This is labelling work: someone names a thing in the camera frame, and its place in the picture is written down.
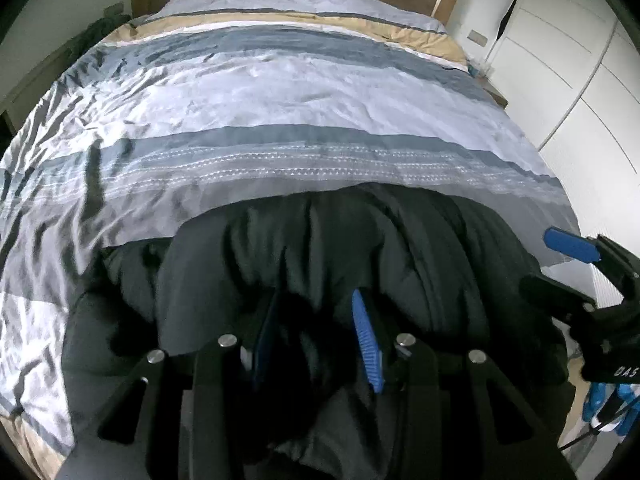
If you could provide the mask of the wooden nightstand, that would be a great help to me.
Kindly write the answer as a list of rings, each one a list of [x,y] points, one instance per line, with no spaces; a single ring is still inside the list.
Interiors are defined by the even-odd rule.
[[[489,81],[486,77],[477,77],[478,84],[491,96],[498,107],[503,110],[508,106],[508,100],[502,95],[502,93]]]

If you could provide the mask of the white sliding wardrobe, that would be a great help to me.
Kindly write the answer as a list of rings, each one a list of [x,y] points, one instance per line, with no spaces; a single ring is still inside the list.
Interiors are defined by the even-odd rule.
[[[506,112],[586,235],[639,250],[639,55],[605,0],[518,0],[492,52]]]

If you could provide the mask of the white low shelf unit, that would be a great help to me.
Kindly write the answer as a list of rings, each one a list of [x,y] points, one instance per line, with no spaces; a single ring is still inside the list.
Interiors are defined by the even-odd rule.
[[[1,151],[8,147],[17,131],[22,128],[29,112],[52,84],[77,60],[80,35],[66,41],[61,47],[38,63],[1,102]]]

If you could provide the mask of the black puffer coat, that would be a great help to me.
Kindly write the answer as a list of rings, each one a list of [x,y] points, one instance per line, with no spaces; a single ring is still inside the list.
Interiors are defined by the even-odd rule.
[[[572,404],[567,352],[520,281],[537,259],[495,211],[393,185],[224,206],[165,238],[100,250],[82,277],[62,370],[76,444],[64,479],[94,475],[94,426],[142,360],[244,330],[280,295],[276,479],[391,479],[396,408],[367,380],[359,289],[440,344],[485,352],[556,442]]]

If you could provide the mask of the dark clothes on shelf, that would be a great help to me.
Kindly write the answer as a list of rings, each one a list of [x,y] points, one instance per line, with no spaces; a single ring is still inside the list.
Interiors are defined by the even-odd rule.
[[[87,51],[115,29],[127,24],[131,20],[129,14],[104,16],[89,25],[76,40],[75,47],[79,51]]]

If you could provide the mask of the striped duvet cover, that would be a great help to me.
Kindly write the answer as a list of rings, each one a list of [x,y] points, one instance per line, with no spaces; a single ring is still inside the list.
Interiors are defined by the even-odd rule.
[[[378,0],[170,0],[62,73],[1,159],[1,426],[39,479],[74,443],[61,356],[94,253],[210,208],[363,183],[493,209],[548,268],[561,182],[429,16]]]

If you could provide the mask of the wall socket plate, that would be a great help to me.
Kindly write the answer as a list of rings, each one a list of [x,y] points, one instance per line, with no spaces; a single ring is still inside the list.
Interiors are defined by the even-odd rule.
[[[488,38],[474,29],[469,31],[468,39],[481,47],[485,47],[488,43]]]

